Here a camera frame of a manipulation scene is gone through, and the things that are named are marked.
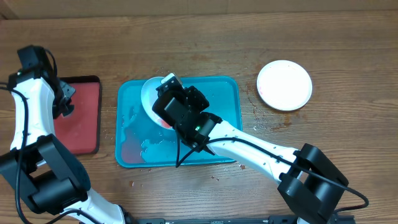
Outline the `light blue plate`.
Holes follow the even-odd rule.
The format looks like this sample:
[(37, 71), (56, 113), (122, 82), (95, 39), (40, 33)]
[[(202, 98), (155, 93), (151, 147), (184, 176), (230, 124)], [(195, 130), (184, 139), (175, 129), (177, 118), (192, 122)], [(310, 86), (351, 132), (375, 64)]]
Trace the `light blue plate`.
[(172, 127), (162, 120), (155, 112), (152, 107), (155, 101), (158, 99), (156, 88), (161, 86), (163, 77), (153, 77), (148, 79), (142, 86), (141, 89), (141, 103), (144, 111), (148, 117), (158, 126), (164, 129), (171, 130)]

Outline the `white plate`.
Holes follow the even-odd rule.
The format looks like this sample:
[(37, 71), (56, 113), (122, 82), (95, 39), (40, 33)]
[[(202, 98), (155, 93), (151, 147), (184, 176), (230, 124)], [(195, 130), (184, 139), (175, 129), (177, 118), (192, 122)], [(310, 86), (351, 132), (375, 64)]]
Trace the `white plate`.
[(313, 91), (309, 73), (290, 60), (275, 60), (263, 66), (256, 87), (263, 102), (279, 111), (294, 111), (305, 106)]

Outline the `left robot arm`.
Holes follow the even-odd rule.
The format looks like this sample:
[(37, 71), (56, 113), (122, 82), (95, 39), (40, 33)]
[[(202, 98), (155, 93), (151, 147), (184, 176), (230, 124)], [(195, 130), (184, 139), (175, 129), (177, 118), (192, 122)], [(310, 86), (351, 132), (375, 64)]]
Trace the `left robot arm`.
[(65, 87), (55, 66), (25, 62), (5, 88), (16, 104), (16, 127), (10, 152), (1, 156), (1, 175), (14, 189), (19, 218), (28, 223), (24, 203), (36, 214), (54, 215), (53, 222), (71, 216), (81, 223), (134, 223), (91, 188), (81, 162), (56, 138), (53, 120), (68, 106)]

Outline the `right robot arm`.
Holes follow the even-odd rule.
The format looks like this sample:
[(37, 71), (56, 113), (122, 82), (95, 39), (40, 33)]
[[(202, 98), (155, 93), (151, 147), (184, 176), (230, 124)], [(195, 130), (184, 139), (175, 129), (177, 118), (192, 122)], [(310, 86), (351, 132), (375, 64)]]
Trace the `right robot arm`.
[(209, 113), (209, 102), (194, 86), (184, 87), (173, 73), (155, 84), (153, 112), (191, 152), (205, 151), (243, 162), (277, 184), (297, 223), (330, 223), (338, 213), (366, 208), (369, 200), (317, 147), (278, 146), (235, 128)]

